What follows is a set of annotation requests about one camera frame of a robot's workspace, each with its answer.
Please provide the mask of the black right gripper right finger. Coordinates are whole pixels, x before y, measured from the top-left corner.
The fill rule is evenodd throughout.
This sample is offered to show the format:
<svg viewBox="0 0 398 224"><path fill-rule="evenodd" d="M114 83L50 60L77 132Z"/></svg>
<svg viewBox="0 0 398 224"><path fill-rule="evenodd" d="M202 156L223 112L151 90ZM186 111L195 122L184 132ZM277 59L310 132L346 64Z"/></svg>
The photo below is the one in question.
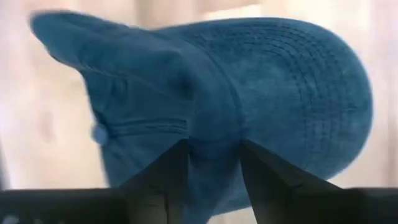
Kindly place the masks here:
<svg viewBox="0 0 398 224"><path fill-rule="evenodd" d="M308 173L251 141L243 141L244 184L258 223L348 223L351 202L343 189Z"/></svg>

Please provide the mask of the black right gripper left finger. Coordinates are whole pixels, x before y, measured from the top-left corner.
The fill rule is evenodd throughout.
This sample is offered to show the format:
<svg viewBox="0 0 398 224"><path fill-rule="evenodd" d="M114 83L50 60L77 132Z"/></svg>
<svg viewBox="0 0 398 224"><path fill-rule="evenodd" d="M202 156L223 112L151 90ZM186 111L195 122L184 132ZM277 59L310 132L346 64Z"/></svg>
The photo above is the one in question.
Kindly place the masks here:
<svg viewBox="0 0 398 224"><path fill-rule="evenodd" d="M121 185L129 224L182 224L187 179L188 144L183 139Z"/></svg>

